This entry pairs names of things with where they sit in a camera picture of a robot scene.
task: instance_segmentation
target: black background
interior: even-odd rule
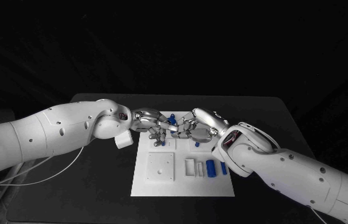
[[[80,92],[275,96],[317,160],[348,172],[346,0],[0,6],[0,105],[17,119]]]

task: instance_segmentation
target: dark gray table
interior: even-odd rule
[[[281,148],[313,157],[284,103],[274,97],[76,94],[70,102],[113,100],[129,109],[190,111],[204,107],[229,123],[246,122]],[[268,188],[255,173],[230,173],[235,197],[129,197],[138,133],[118,150],[113,140],[93,140],[69,169],[54,178],[22,186],[7,220],[54,223],[320,223],[310,209]],[[27,174],[24,183],[57,173],[77,151],[51,158]]]

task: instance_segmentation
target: blue object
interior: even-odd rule
[[[226,175],[226,166],[225,162],[220,162],[222,174]]]
[[[207,160],[204,164],[206,164],[207,177],[210,178],[216,177],[213,160]]]
[[[174,114],[170,114],[170,117],[167,118],[167,120],[170,121],[170,124],[174,125],[175,123],[175,116]]]

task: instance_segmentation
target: robotic hand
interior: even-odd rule
[[[196,130],[196,123],[210,127]],[[177,139],[200,143],[219,139],[212,155],[242,177],[252,172],[288,198],[348,223],[348,175],[291,150],[281,149],[272,138],[246,123],[230,126],[213,112],[196,108],[180,120]]]
[[[149,131],[155,143],[162,129],[177,131],[158,111],[134,111],[108,99],[61,104],[0,124],[0,170],[33,159],[64,154],[95,138],[113,138],[118,148],[132,144],[129,130]]]

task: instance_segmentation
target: white platform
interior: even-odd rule
[[[167,111],[160,112],[167,118],[170,117],[170,114],[174,114],[175,120],[187,113]],[[216,138],[213,138],[209,143],[200,143],[199,147],[194,147],[194,142],[191,140],[171,139],[168,131],[165,133],[165,137],[165,146],[154,147],[154,140],[148,139],[148,132],[139,133],[129,196],[233,196],[229,170],[226,168],[227,174],[223,175],[220,162],[210,154],[210,148],[216,143]],[[147,163],[149,161],[149,153],[155,153],[155,157],[151,160],[158,159],[157,163]],[[173,153],[173,180],[167,179],[167,177],[170,177],[170,161],[167,160],[170,153]],[[194,160],[194,177],[184,176],[184,159]],[[214,178],[209,178],[206,175],[206,160],[214,161]],[[201,162],[201,177],[197,175],[197,162]],[[147,179],[148,173],[151,174],[152,180]]]

